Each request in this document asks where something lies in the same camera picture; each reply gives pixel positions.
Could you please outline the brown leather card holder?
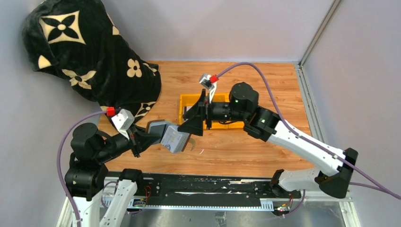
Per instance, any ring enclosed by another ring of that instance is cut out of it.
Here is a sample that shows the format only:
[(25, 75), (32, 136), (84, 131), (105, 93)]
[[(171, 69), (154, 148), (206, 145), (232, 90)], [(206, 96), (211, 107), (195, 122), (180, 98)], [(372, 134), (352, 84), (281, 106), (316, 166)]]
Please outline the brown leather card holder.
[(178, 131), (179, 125), (166, 120), (150, 121), (146, 133), (158, 135), (159, 139), (152, 145), (161, 144), (171, 153), (183, 152), (191, 140), (191, 134)]

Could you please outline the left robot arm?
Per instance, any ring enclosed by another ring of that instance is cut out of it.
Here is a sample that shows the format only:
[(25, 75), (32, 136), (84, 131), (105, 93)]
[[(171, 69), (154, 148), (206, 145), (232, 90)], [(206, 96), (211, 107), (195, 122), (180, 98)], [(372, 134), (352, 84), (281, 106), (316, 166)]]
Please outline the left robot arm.
[(135, 125), (128, 129), (128, 136), (110, 136), (93, 123), (78, 126), (72, 134), (70, 166), (64, 176), (66, 195), (72, 206), (74, 227), (119, 227), (128, 213), (132, 197), (139, 193), (147, 204), (153, 189), (145, 182), (143, 172), (124, 169), (117, 181), (117, 188), (106, 213), (100, 217), (105, 178), (109, 172), (106, 163), (131, 150), (135, 157), (160, 140), (160, 136), (147, 133)]

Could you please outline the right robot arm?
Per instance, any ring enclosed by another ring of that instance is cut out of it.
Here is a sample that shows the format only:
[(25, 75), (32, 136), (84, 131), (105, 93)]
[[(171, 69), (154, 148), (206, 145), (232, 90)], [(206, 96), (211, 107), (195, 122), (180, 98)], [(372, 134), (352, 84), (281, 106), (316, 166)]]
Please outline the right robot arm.
[(338, 199), (346, 197), (358, 152), (331, 147), (298, 130), (280, 116), (258, 105), (259, 94), (245, 82), (233, 85), (228, 102), (211, 102), (203, 90), (198, 101), (183, 115), (180, 132), (202, 136), (213, 122), (243, 122), (251, 137), (279, 145), (313, 164), (313, 168), (277, 170), (270, 189), (276, 196), (296, 190), (322, 191)]

